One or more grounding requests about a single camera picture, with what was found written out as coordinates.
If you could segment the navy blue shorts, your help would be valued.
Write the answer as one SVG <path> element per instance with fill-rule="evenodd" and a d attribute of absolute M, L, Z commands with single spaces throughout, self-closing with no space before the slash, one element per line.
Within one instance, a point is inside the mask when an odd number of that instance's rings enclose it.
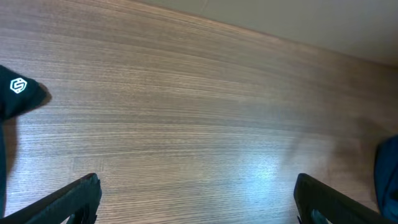
<path fill-rule="evenodd" d="M 397 135 L 377 146 L 374 186 L 380 213 L 397 222 Z"/>

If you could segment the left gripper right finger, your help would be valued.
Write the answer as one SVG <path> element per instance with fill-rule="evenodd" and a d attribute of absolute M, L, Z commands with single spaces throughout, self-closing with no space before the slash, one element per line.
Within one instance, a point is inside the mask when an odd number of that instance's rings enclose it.
<path fill-rule="evenodd" d="M 298 221 L 303 224 L 388 224 L 392 220 L 312 176 L 300 173 L 294 187 Z"/>

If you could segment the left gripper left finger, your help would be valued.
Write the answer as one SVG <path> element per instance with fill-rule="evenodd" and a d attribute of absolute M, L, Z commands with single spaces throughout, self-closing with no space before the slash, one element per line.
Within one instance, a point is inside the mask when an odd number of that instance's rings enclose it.
<path fill-rule="evenodd" d="M 102 196 L 101 182 L 89 173 L 35 203 L 1 218 L 1 223 L 94 224 Z"/>

